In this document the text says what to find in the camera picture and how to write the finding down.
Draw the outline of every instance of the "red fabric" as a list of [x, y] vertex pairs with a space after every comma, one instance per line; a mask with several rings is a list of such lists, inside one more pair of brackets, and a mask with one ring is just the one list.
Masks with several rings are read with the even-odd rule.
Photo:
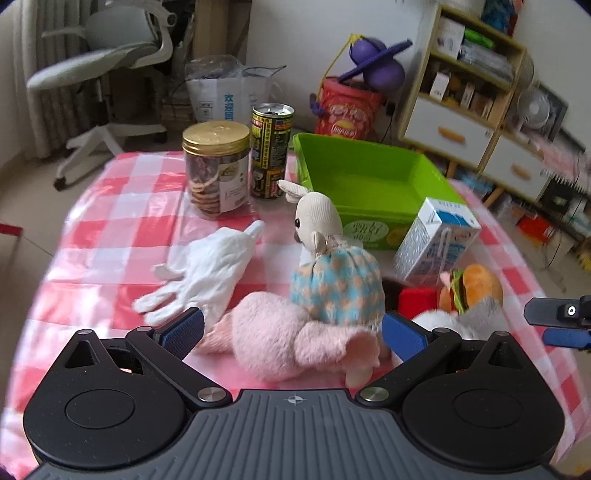
[[437, 290], [433, 288], [405, 288], [398, 298], [398, 313], [413, 319], [422, 312], [437, 309]]

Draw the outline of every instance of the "plush hamburger toy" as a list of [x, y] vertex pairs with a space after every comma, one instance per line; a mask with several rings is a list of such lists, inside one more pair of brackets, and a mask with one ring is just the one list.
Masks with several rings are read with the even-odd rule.
[[439, 294], [439, 309], [463, 314], [485, 297], [503, 305], [503, 287], [499, 279], [484, 265], [468, 265], [465, 270], [441, 274], [443, 289]]

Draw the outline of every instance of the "stuffed toy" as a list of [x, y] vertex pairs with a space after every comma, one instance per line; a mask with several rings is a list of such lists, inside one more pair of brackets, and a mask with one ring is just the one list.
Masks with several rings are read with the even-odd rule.
[[468, 265], [465, 270], [441, 274], [443, 289], [439, 309], [444, 312], [465, 313], [483, 298], [493, 297], [503, 306], [503, 287], [496, 275], [484, 265]]
[[488, 340], [496, 330], [509, 331], [501, 305], [491, 296], [481, 299], [464, 314], [430, 310], [413, 318], [413, 322], [429, 331], [438, 327], [449, 328], [464, 340]]
[[347, 387], [355, 388], [379, 366], [378, 341], [367, 328], [315, 321], [305, 308], [264, 291], [244, 297], [195, 351], [233, 353], [244, 370], [263, 381], [283, 381], [315, 368], [344, 372]]
[[339, 214], [326, 195], [285, 180], [278, 184], [289, 202], [297, 202], [295, 238], [312, 256], [293, 275], [291, 301], [324, 323], [379, 328], [385, 297], [374, 256], [343, 238]]

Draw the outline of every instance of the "black can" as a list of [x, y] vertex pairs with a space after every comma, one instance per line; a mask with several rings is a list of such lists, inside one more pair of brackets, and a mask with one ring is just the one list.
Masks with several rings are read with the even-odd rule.
[[252, 109], [251, 195], [281, 196], [278, 181], [285, 177], [287, 147], [294, 109], [282, 103], [263, 103]]

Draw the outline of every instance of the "wooden shelf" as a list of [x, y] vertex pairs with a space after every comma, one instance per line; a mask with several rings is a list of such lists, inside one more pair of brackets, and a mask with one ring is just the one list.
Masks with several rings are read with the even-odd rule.
[[471, 112], [470, 110], [467, 110], [465, 108], [459, 107], [459, 106], [455, 106], [455, 105], [448, 105], [446, 103], [441, 103], [437, 100], [435, 100], [435, 98], [430, 97], [428, 94], [426, 93], [419, 93], [418, 96], [420, 98], [423, 98], [425, 100], [428, 100], [431, 103], [434, 103], [435, 105], [439, 105], [442, 106], [443, 108], [447, 108], [453, 112], [458, 113], [459, 115], [462, 116], [466, 116], [469, 119], [487, 127], [487, 128], [492, 128], [493, 130], [495, 129], [495, 125], [492, 122], [489, 122], [487, 119], [482, 118], [481, 116], [475, 114], [474, 112]]
[[494, 78], [493, 76], [486, 74], [485, 72], [473, 67], [472, 65], [468, 65], [467, 63], [464, 63], [462, 61], [458, 61], [455, 58], [450, 57], [449, 55], [445, 55], [444, 53], [439, 53], [438, 51], [432, 50], [430, 55], [432, 57], [436, 58], [437, 60], [444, 61], [450, 65], [453, 65], [455, 68], [457, 68], [459, 70], [463, 70], [464, 72], [468, 72], [471, 75], [474, 75], [474, 76], [484, 80], [485, 82], [491, 83], [492, 85], [497, 87], [499, 90], [502, 90], [503, 92], [510, 92], [511, 89], [513, 88], [512, 83], [503, 82], [503, 80], [499, 80], [497, 78]]

